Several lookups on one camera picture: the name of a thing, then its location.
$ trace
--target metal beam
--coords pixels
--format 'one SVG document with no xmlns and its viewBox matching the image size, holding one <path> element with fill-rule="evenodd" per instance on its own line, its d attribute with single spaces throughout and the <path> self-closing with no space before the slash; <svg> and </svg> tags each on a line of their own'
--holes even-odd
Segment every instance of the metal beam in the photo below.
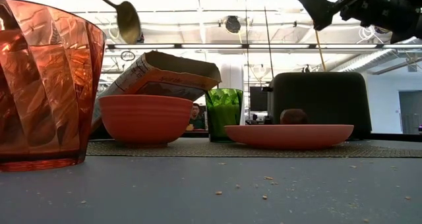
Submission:
<svg viewBox="0 0 422 224">
<path fill-rule="evenodd" d="M 411 65 L 411 64 L 414 64 L 414 63 L 418 63 L 418 62 L 421 62 L 421 61 L 422 61 L 422 58 L 417 59 L 417 60 L 415 60 L 415 61 L 410 61 L 410 62 L 403 62 L 403 63 L 399 63 L 399 64 L 397 64 L 397 65 L 394 65 L 394 66 L 388 67 L 388 68 L 386 68 L 386 69 L 382 69 L 382 70 L 379 70 L 379 71 L 377 71 L 377 72 L 372 72 L 371 74 L 372 74 L 372 75 L 381 75 L 381 74 L 384 74 L 384 73 L 387 73 L 387 72 L 391 72 L 391 71 L 393 71 L 393 70 L 397 70 L 397 69 L 400 69 L 400 68 L 402 68 L 402 67 L 406 67 L 406 66 L 408 66 L 408 65 Z"/>
</svg>

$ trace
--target person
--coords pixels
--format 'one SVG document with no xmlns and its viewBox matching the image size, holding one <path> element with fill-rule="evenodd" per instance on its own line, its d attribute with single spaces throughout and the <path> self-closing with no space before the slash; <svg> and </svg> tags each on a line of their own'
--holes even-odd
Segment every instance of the person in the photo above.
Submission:
<svg viewBox="0 0 422 224">
<path fill-rule="evenodd" d="M 197 103 L 193 103 L 189 124 L 193 125 L 193 129 L 205 129 L 205 120 L 200 114 L 199 104 Z"/>
</svg>

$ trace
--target red plate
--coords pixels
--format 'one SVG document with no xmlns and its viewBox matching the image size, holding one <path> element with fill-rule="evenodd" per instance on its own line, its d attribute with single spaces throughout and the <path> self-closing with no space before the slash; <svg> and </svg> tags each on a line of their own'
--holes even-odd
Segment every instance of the red plate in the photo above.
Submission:
<svg viewBox="0 0 422 224">
<path fill-rule="evenodd" d="M 227 135 L 235 142 L 266 149 L 315 150 L 344 142 L 353 125 L 229 125 Z"/>
</svg>

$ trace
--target ceiling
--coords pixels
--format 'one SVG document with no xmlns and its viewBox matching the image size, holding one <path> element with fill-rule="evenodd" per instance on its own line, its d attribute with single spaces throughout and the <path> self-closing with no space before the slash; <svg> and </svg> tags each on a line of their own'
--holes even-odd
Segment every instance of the ceiling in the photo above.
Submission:
<svg viewBox="0 0 422 224">
<path fill-rule="evenodd" d="M 27 0 L 51 5 L 72 12 L 97 24 L 107 34 L 107 44 L 120 44 L 116 14 L 101 0 Z M 312 20 L 297 0 L 111 0 L 114 3 L 130 1 L 138 11 L 145 43 L 316 43 Z M 237 16 L 241 23 L 239 34 L 225 28 L 227 16 Z M 356 20 L 344 22 L 336 15 L 333 24 L 318 33 L 321 43 L 389 43 L 390 34 L 378 34 L 373 28 L 364 29 Z M 151 49 L 131 50 L 137 57 Z M 291 50 L 227 52 L 203 49 L 159 49 L 165 53 L 202 61 L 240 63 L 251 69 L 273 66 L 274 74 L 300 70 L 305 65 L 317 68 L 321 56 Z M 125 49 L 106 50 L 103 65 L 103 82 L 112 82 L 127 69 L 130 61 L 121 59 Z M 330 70 L 350 60 L 362 51 L 325 53 L 322 58 Z M 270 74 L 253 76 L 245 80 L 269 81 Z"/>
</svg>

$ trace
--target cable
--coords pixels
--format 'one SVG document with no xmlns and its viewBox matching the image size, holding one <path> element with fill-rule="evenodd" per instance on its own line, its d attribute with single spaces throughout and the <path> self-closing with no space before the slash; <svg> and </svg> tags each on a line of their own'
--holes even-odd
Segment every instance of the cable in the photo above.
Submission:
<svg viewBox="0 0 422 224">
<path fill-rule="evenodd" d="M 265 25 L 266 25 L 266 37 L 268 40 L 268 49 L 270 50 L 270 66 L 271 66 L 271 75 L 272 78 L 274 78 L 274 70 L 272 68 L 272 54 L 271 54 L 271 42 L 270 42 L 270 29 L 268 28 L 268 17 L 266 15 L 266 6 L 265 6 L 265 0 L 264 1 L 264 14 L 265 14 Z"/>
<path fill-rule="evenodd" d="M 249 43 L 249 30 L 248 30 L 248 0 L 245 0 L 245 18 L 246 18 L 246 43 Z M 247 64 L 248 64 L 248 119 L 251 118 L 251 87 L 249 86 L 249 71 L 250 71 L 250 66 L 249 66 L 249 47 L 246 48 L 246 60 L 247 60 Z"/>
<path fill-rule="evenodd" d="M 321 44 L 319 42 L 319 35 L 318 35 L 317 30 L 315 30 L 315 36 L 316 36 L 316 43 L 318 44 L 319 56 L 321 58 L 322 67 L 324 69 L 324 72 L 326 72 L 327 68 L 325 67 L 324 57 L 322 56 Z"/>
</svg>

